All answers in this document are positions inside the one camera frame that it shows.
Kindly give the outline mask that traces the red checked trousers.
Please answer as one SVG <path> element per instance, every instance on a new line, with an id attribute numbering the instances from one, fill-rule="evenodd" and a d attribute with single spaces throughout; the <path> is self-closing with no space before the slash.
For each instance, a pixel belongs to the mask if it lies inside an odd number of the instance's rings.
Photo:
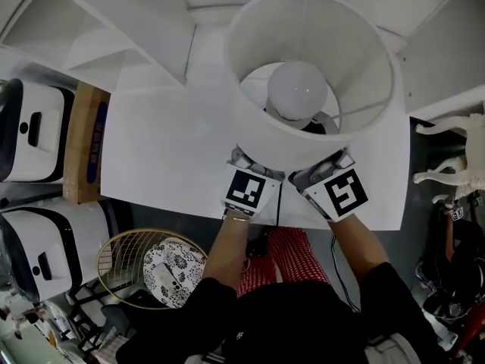
<path id="1" fill-rule="evenodd" d="M 307 234 L 295 227 L 271 227 L 247 254 L 237 296 L 264 285 L 330 280 L 314 256 Z"/>

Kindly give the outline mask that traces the person's right forearm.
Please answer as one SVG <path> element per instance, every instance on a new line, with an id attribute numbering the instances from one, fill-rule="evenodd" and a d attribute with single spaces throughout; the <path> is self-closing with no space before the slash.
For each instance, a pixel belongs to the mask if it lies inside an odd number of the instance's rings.
<path id="1" fill-rule="evenodd" d="M 329 225 L 359 284 L 373 268 L 389 262 L 380 241 L 356 215 L 330 221 Z"/>

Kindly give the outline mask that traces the white and black robot machine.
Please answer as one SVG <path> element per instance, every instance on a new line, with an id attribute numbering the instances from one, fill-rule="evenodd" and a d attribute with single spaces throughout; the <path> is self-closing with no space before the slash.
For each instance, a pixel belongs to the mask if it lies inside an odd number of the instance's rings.
<path id="1" fill-rule="evenodd" d="M 60 183 L 72 91 L 0 80 L 0 182 Z"/>
<path id="2" fill-rule="evenodd" d="M 0 212 L 0 256 L 17 292 L 41 303 L 98 277 L 110 222 L 98 202 L 50 199 Z"/>

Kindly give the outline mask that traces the brown cardboard box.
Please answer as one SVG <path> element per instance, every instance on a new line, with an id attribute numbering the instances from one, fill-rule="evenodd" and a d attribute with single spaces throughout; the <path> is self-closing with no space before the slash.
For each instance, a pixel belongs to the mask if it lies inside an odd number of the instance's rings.
<path id="1" fill-rule="evenodd" d="M 80 81 L 64 155 L 63 197 L 82 204 L 101 196 L 102 147 L 111 94 Z"/>

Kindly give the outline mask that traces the white table lamp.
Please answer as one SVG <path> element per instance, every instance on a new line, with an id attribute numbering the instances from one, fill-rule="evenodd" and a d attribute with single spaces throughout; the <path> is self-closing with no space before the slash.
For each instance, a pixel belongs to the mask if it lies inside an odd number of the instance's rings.
<path id="1" fill-rule="evenodd" d="M 288 61 L 322 73 L 339 108 L 338 133 L 291 127 L 243 89 L 253 71 Z M 396 78 L 377 28 L 343 0 L 251 0 L 227 29 L 224 69 L 237 144 L 253 161 L 279 171 L 315 165 L 378 124 Z"/>

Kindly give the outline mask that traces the person's black shirt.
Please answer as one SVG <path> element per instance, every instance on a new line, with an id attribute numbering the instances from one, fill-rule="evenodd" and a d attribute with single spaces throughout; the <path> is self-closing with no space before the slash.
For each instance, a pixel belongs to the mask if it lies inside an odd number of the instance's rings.
<path id="1" fill-rule="evenodd" d="M 118 364 L 185 364 L 222 349 L 226 364 L 368 364 L 367 345 L 402 335 L 421 364 L 449 364 L 437 335 L 395 269 L 360 284 L 353 312 L 323 281 L 282 282 L 241 297 L 206 278 L 184 306 L 149 317 L 116 354 Z"/>

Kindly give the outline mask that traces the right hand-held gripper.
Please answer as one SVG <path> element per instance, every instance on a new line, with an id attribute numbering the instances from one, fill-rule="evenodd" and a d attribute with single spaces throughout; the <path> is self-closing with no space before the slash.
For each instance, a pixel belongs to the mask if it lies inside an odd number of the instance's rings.
<path id="1" fill-rule="evenodd" d="M 341 221 L 368 201 L 355 161 L 346 149 L 291 173 L 289 182 L 327 221 Z"/>

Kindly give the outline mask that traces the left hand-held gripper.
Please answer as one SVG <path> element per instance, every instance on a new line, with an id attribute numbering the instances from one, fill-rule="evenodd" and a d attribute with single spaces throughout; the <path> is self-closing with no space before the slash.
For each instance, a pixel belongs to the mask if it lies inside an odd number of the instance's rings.
<path id="1" fill-rule="evenodd" d="M 236 146 L 224 169 L 221 203 L 245 220 L 257 216 L 272 196 L 280 190 L 284 172 L 266 168 L 253 161 Z"/>

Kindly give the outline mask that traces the white ornate vanity table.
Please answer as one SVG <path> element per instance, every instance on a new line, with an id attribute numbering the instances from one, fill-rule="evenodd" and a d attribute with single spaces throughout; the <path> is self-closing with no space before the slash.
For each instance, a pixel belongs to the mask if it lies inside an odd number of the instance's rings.
<path id="1" fill-rule="evenodd" d="M 449 158 L 435 169 L 415 173 L 412 180 L 419 184 L 432 180 L 456 187 L 454 199 L 461 199 L 475 191 L 485 190 L 485 114 L 452 116 L 432 127 L 418 124 L 415 131 L 422 135 L 435 135 L 450 130 L 465 133 L 465 154 Z"/>

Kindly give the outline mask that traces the person's left forearm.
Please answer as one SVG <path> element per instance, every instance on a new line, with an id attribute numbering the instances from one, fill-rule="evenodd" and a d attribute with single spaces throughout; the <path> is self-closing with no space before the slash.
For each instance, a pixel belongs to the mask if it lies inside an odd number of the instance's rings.
<path id="1" fill-rule="evenodd" d="M 249 217 L 229 211 L 208 254 L 202 278 L 238 291 L 249 237 Z"/>

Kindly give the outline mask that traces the white shelf hutch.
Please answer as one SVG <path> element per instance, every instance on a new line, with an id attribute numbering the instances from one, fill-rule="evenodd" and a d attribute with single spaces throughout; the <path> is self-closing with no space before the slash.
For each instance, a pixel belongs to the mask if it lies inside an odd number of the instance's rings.
<path id="1" fill-rule="evenodd" d="M 236 7 L 250 8 L 251 1 Z M 254 27 L 233 36 L 234 45 L 249 47 L 242 67 L 225 67 L 224 44 L 209 43 L 200 90 L 189 76 L 200 24 L 186 0 L 20 0 L 0 9 L 7 17 L 0 46 L 119 96 L 153 92 L 168 117 L 182 108 L 226 114 L 232 74 L 243 79 L 266 64 L 296 59 L 320 68 L 344 118 L 383 107 L 393 82 L 382 28 L 344 0 L 271 1 L 274 19 L 252 9 Z M 290 44 L 276 44 L 273 23 L 296 32 Z"/>

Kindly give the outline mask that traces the floral seat cushion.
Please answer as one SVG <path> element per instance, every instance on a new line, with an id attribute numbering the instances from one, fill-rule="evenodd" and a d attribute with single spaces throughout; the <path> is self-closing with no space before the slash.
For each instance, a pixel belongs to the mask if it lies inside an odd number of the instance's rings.
<path id="1" fill-rule="evenodd" d="M 179 292 L 167 291 L 155 282 L 153 269 L 164 263 L 179 282 Z M 145 286 L 162 304 L 180 308 L 202 279 L 206 256 L 197 248 L 176 237 L 170 237 L 149 249 L 143 260 Z"/>

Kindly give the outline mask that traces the white phone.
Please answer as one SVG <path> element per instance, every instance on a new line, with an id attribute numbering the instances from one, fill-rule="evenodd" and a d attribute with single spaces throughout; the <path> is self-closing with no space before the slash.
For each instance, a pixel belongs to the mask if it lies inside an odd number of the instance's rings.
<path id="1" fill-rule="evenodd" d="M 164 287 L 167 291 L 179 292 L 181 290 L 179 282 L 164 263 L 155 266 L 153 275 L 155 282 L 160 284 L 160 286 Z"/>

